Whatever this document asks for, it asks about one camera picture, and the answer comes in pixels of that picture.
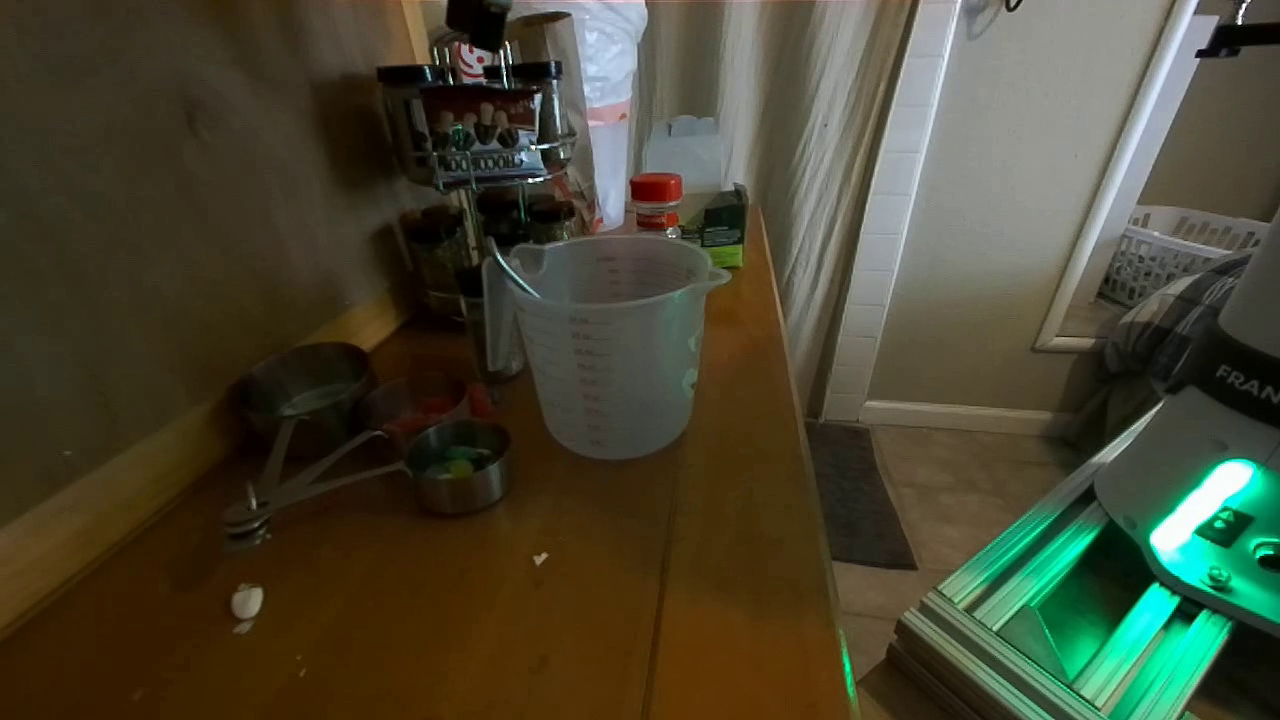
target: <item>floor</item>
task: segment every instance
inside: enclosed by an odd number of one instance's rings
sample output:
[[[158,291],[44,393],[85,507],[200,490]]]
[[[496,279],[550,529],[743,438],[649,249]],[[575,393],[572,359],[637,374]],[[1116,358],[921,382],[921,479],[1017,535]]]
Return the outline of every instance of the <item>floor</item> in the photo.
[[[838,565],[842,621],[862,677],[883,659],[897,616],[1073,474],[1073,451],[1037,438],[871,430],[871,443],[918,571]]]

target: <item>bottle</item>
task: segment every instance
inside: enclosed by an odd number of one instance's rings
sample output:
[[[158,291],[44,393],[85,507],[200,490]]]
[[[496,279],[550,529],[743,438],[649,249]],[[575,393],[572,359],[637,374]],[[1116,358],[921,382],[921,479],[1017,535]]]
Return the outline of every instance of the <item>bottle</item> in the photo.
[[[631,175],[631,230],[679,240],[679,173],[642,173]]]

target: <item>plastic measuring pitcher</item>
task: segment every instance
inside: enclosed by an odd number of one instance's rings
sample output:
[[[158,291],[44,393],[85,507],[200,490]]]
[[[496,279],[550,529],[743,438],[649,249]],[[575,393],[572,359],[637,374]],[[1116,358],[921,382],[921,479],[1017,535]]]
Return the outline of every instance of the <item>plastic measuring pitcher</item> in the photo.
[[[521,243],[514,263],[539,291],[514,301],[553,442],[597,461],[668,450],[693,417],[704,298],[729,271],[659,238]]]

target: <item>red bottle cap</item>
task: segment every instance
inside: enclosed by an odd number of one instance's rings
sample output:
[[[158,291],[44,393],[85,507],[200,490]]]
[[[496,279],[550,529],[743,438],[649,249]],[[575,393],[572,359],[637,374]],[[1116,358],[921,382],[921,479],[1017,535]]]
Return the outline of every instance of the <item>red bottle cap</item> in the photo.
[[[631,202],[679,202],[684,179],[677,173],[642,173],[631,175]]]

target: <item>wooden countertop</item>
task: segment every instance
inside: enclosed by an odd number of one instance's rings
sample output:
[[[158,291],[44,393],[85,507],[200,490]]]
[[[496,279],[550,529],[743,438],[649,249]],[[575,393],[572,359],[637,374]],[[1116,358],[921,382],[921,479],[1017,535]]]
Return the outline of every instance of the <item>wooden countertop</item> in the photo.
[[[376,352],[383,382],[416,368],[472,374],[430,328]],[[500,507],[441,520],[372,479],[238,554],[219,517],[262,458],[230,461],[0,645],[4,718],[852,718],[761,222],[710,301],[693,430],[659,458],[566,451],[530,377],[491,397]],[[240,638],[244,581],[269,601]]]

